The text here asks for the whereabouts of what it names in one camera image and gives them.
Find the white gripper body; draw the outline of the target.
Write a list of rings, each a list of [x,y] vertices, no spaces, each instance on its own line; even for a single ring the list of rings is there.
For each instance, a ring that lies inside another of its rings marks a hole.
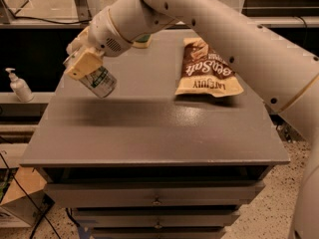
[[[121,36],[117,30],[108,6],[100,11],[90,22],[88,30],[89,43],[103,51],[107,57],[117,57],[127,51],[132,43]]]

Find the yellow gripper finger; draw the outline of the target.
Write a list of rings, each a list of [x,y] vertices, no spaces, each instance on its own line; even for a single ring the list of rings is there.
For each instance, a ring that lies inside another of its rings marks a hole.
[[[72,55],[79,52],[81,49],[90,48],[88,40],[89,28],[86,27],[68,46],[67,54]]]
[[[74,80],[94,72],[103,64],[104,52],[94,47],[82,46],[75,50],[67,48],[68,58],[64,61],[65,74]]]

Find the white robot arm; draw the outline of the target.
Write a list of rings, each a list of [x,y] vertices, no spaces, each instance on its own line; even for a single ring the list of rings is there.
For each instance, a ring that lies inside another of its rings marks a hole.
[[[146,34],[181,21],[221,55],[311,144],[289,239],[319,239],[319,60],[218,0],[118,0],[67,47],[66,73],[80,80]]]

